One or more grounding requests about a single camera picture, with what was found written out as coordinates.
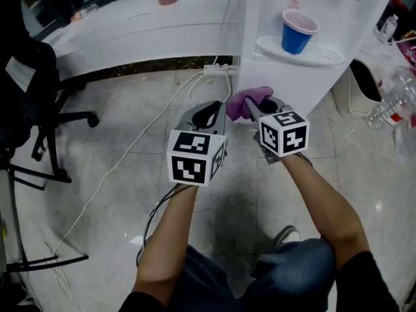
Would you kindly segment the person's right forearm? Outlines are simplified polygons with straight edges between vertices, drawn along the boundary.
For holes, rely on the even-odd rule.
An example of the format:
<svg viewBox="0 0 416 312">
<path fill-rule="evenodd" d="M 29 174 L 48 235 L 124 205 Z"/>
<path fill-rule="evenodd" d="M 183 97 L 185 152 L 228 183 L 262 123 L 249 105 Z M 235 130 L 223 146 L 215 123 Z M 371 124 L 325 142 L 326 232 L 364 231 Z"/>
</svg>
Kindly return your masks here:
<svg viewBox="0 0 416 312">
<path fill-rule="evenodd" d="M 338 269 L 370 250 L 361 220 L 351 204 L 309 162 L 297 155 L 281 159 L 297 186 L 312 221 L 335 252 Z"/>
</svg>

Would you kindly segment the person's left forearm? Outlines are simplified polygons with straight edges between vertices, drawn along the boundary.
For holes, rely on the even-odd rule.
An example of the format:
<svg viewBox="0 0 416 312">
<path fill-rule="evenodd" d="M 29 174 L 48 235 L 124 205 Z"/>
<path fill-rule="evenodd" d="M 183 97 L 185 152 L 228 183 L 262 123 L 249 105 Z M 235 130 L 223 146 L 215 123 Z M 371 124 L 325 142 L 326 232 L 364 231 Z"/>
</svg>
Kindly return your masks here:
<svg viewBox="0 0 416 312">
<path fill-rule="evenodd" d="M 179 185 L 140 258 L 134 292 L 169 304 L 185 263 L 197 186 Z"/>
</svg>

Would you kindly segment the black office chair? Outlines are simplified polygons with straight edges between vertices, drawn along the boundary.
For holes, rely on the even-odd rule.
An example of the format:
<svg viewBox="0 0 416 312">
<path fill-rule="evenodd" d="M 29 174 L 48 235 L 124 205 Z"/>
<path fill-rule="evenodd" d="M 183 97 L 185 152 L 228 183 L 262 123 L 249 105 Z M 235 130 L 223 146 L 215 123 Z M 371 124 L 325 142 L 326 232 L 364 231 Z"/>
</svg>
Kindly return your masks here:
<svg viewBox="0 0 416 312">
<path fill-rule="evenodd" d="M 67 122 L 86 120 L 94 128 L 99 124 L 99 118 L 92 111 L 61 111 L 75 88 L 61 85 L 56 55 L 49 44 L 28 38 L 17 44 L 10 53 L 19 63 L 33 69 L 34 74 L 26 90 L 7 71 L 0 74 L 0 170 L 71 183 L 67 171 L 58 164 L 55 137 L 57 127 Z M 38 136 L 31 157 L 41 161 L 43 151 L 47 150 L 51 174 L 10 162 L 16 149 L 28 141 L 33 127 L 38 128 Z"/>
</svg>

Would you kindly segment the white water dispenser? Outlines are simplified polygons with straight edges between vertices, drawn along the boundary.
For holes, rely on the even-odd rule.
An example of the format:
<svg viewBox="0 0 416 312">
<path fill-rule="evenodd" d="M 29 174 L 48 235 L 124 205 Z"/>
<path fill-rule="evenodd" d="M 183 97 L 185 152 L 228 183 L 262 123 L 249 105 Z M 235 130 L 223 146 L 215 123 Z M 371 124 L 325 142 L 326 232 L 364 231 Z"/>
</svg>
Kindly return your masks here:
<svg viewBox="0 0 416 312">
<path fill-rule="evenodd" d="M 389 0 L 240 0 L 237 90 L 268 86 L 308 114 L 370 37 Z M 281 45 L 290 14 L 306 14 L 313 34 L 301 53 Z"/>
</svg>

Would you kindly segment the grey shell chair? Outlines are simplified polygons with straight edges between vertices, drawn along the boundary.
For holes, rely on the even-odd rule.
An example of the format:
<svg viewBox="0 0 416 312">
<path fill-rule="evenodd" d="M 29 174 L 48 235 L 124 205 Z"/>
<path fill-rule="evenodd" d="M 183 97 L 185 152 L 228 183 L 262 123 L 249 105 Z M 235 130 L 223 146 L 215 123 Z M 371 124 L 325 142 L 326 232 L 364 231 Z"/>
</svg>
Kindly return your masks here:
<svg viewBox="0 0 416 312">
<path fill-rule="evenodd" d="M 13 151 L 0 148 L 0 273 L 52 269 L 89 259 L 89 256 L 82 255 L 73 259 L 59 261 L 58 256 L 55 254 L 51 257 L 43 257 L 32 261 L 27 259 L 16 206 L 15 183 L 21 183 L 41 191 L 44 190 L 44 187 L 25 181 L 15 176 L 15 173 L 19 172 L 28 176 L 62 183 L 69 183 L 70 179 L 16 166 L 10 162 L 13 154 Z"/>
</svg>

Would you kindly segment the small clear labelled bottle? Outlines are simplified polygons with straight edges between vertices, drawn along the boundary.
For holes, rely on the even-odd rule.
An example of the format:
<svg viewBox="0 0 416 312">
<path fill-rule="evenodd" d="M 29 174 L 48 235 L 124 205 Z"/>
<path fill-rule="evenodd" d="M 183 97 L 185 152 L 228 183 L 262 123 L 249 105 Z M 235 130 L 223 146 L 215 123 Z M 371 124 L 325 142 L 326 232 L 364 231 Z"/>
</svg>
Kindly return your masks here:
<svg viewBox="0 0 416 312">
<path fill-rule="evenodd" d="M 381 26 L 377 34 L 377 37 L 381 43 L 386 44 L 391 39 L 398 25 L 397 20 L 398 16 L 393 14 L 392 16 L 389 16 L 385 23 Z"/>
</svg>

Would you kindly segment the person's blue jeans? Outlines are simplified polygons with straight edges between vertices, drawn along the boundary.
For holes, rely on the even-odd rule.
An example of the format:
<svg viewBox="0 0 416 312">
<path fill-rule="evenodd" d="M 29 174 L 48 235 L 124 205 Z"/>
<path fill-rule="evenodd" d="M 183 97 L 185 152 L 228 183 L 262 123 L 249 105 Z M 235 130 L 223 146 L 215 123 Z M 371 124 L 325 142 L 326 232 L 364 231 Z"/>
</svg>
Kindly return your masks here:
<svg viewBox="0 0 416 312">
<path fill-rule="evenodd" d="M 235 298 L 226 273 L 189 246 L 169 312 L 326 312 L 335 281 L 332 247 L 322 239 L 288 242 L 260 255 L 253 281 Z"/>
</svg>

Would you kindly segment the blue cup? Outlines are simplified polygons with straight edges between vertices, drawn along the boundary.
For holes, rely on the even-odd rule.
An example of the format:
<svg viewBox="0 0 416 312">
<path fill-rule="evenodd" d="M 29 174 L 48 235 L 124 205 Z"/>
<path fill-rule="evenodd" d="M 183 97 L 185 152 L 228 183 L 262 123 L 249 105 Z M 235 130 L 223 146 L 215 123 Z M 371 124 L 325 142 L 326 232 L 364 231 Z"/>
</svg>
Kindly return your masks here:
<svg viewBox="0 0 416 312">
<path fill-rule="evenodd" d="M 282 48 L 293 55 L 300 54 L 310 39 L 318 33 L 318 22 L 299 10 L 284 10 Z"/>
</svg>

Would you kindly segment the white trash bin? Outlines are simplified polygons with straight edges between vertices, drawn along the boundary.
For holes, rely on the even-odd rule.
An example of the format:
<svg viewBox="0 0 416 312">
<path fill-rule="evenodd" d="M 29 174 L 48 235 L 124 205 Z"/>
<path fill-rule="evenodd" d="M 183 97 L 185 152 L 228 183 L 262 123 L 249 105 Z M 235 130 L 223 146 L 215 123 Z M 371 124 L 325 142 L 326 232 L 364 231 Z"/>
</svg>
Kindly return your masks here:
<svg viewBox="0 0 416 312">
<path fill-rule="evenodd" d="M 378 85 L 362 61 L 354 59 L 332 87 L 340 115 L 351 118 L 369 116 L 382 102 Z"/>
</svg>

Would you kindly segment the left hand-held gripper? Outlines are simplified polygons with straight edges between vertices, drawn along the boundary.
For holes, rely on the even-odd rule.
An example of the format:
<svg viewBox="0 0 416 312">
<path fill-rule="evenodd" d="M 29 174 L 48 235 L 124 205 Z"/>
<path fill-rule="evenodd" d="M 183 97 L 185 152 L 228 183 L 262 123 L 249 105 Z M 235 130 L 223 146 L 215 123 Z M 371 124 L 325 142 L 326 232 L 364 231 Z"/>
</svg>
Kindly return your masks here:
<svg viewBox="0 0 416 312">
<path fill-rule="evenodd" d="M 173 183 L 209 185 L 226 155 L 226 105 L 208 101 L 185 112 L 170 131 L 166 158 Z M 212 134 L 180 130 L 212 130 Z"/>
</svg>

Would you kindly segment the purple cloth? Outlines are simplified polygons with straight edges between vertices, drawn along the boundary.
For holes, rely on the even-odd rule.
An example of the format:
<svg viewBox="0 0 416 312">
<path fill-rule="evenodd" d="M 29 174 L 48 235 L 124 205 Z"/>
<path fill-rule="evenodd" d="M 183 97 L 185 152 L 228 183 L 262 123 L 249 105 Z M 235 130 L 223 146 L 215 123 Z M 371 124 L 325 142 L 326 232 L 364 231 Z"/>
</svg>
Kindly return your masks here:
<svg viewBox="0 0 416 312">
<path fill-rule="evenodd" d="M 245 107 L 245 99 L 250 98 L 255 104 L 260 104 L 268 96 L 272 96 L 274 91 L 271 87 L 262 86 L 238 92 L 226 101 L 226 114 L 235 122 L 239 118 L 249 119 L 250 113 Z"/>
</svg>

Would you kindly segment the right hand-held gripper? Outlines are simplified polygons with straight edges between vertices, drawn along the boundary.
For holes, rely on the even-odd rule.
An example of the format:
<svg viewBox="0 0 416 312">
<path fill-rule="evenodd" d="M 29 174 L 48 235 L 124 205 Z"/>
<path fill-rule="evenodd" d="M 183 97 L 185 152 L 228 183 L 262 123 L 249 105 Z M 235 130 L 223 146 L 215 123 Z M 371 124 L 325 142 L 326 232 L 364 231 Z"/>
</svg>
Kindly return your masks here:
<svg viewBox="0 0 416 312">
<path fill-rule="evenodd" d="M 279 162 L 288 155 L 302 156 L 302 152 L 308 148 L 310 122 L 290 105 L 276 97 L 267 96 L 258 107 L 251 97 L 246 96 L 244 108 L 252 123 L 257 125 L 254 140 L 268 164 Z"/>
</svg>

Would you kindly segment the person's black shirt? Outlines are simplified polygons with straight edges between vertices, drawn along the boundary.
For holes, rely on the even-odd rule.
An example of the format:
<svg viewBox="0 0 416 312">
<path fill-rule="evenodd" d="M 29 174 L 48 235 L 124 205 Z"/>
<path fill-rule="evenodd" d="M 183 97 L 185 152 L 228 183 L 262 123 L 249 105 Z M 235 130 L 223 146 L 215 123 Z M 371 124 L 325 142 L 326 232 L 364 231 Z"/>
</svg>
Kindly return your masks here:
<svg viewBox="0 0 416 312">
<path fill-rule="evenodd" d="M 370 252 L 355 255 L 335 270 L 332 287 L 337 289 L 336 312 L 400 312 Z M 169 311 L 158 299 L 132 292 L 119 312 Z"/>
</svg>

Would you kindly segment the person's white shoe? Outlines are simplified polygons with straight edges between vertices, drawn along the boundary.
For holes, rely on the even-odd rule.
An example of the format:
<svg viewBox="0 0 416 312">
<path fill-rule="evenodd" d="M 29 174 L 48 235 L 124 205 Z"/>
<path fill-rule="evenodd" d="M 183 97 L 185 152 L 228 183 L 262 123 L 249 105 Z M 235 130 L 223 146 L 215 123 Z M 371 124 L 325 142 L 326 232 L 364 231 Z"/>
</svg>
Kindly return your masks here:
<svg viewBox="0 0 416 312">
<path fill-rule="evenodd" d="M 289 242 L 299 242 L 300 241 L 300 233 L 299 231 L 292 225 L 285 226 L 276 236 L 274 239 L 274 249 L 283 246 Z"/>
</svg>

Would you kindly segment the white power strip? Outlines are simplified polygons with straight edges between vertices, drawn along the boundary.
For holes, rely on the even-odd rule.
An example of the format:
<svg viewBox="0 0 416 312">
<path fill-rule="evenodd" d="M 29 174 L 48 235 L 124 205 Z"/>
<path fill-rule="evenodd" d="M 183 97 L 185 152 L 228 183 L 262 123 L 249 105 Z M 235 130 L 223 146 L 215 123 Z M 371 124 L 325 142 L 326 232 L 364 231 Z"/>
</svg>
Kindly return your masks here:
<svg viewBox="0 0 416 312">
<path fill-rule="evenodd" d="M 234 77 L 239 74 L 239 68 L 234 65 L 219 65 L 219 64 L 206 64 L 203 67 L 203 74 L 208 77 L 222 77 L 230 76 Z"/>
</svg>

